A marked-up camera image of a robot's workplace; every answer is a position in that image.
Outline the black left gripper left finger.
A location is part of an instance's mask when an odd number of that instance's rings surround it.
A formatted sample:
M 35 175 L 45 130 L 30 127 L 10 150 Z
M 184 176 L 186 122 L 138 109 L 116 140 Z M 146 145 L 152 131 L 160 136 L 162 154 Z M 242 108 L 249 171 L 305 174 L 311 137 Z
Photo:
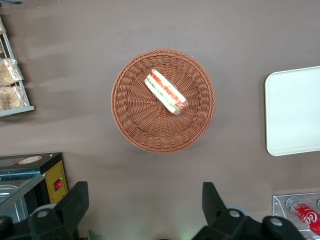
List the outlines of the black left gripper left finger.
M 2 240 L 73 240 L 74 232 L 89 208 L 86 181 L 77 182 L 53 208 L 41 206 L 27 219 L 13 223 L 0 217 Z

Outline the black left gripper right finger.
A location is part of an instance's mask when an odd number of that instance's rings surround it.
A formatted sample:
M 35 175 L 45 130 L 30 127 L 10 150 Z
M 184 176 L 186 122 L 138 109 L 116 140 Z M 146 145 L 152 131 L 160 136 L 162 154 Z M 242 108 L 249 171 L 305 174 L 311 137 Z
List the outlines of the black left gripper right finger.
M 262 222 L 242 211 L 226 207 L 212 182 L 202 184 L 202 211 L 207 225 L 194 240 L 303 240 L 305 237 L 287 219 L 266 216 Z

